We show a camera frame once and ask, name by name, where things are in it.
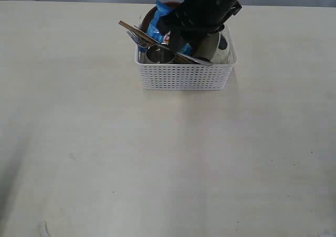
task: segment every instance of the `robotic arm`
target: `robotic arm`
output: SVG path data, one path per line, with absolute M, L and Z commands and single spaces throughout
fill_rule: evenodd
M 178 52 L 186 43 L 197 42 L 224 29 L 224 22 L 242 6 L 238 0 L 184 0 L 175 10 L 160 17 L 161 35 L 170 31 L 169 48 Z

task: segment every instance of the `blue snack bag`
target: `blue snack bag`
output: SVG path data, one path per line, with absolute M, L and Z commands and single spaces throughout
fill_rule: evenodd
M 166 6 L 165 4 L 161 3 L 160 1 L 156 1 L 156 7 L 157 10 L 154 14 L 154 18 L 151 20 L 148 29 L 147 34 L 151 36 L 153 39 L 157 40 L 159 43 L 169 43 L 169 35 L 170 33 L 166 34 L 165 36 L 162 36 L 159 32 L 159 30 L 156 27 L 156 23 L 158 23 L 159 18 L 161 16 L 167 15 L 172 11 L 171 8 Z M 191 55 L 192 53 L 192 47 L 189 44 L 186 44 L 181 50 L 180 53 L 184 53 L 186 55 Z

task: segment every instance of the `metal cup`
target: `metal cup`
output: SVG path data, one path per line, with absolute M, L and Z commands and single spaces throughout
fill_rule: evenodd
M 168 48 L 160 45 L 152 45 L 146 52 L 147 64 L 170 64 L 173 63 L 175 54 Z

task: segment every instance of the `basket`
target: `basket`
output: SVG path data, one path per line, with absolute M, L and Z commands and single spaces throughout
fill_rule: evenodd
M 229 43 L 228 63 L 206 67 L 199 64 L 142 64 L 139 50 L 135 49 L 135 62 L 139 66 L 144 89 L 147 90 L 220 90 L 237 62 L 235 47 L 229 28 L 223 30 Z

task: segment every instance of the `tabletop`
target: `tabletop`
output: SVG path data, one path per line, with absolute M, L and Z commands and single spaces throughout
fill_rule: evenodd
M 0 235 L 336 232 L 336 9 L 244 6 L 222 91 L 146 91 L 146 4 L 0 2 Z

